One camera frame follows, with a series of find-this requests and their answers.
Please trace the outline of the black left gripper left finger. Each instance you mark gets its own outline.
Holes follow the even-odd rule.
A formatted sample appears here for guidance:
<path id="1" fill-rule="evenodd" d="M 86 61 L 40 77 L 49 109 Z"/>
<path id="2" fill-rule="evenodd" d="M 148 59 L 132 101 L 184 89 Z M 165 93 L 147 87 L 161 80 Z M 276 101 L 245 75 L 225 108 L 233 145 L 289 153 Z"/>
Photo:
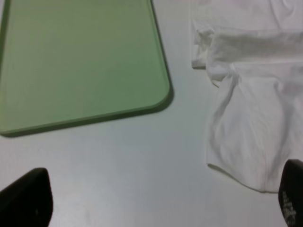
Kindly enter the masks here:
<path id="1" fill-rule="evenodd" d="M 0 191 L 2 227 L 47 227 L 53 196 L 46 168 L 34 168 Z"/>

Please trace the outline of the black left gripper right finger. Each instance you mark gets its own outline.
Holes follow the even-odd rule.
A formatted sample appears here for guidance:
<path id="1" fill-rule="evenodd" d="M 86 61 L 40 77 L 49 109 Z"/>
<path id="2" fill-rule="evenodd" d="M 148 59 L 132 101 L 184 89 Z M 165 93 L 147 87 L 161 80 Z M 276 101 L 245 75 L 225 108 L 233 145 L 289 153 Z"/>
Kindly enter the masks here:
<path id="1" fill-rule="evenodd" d="M 303 225 L 303 162 L 290 159 L 285 163 L 278 201 L 288 227 Z"/>

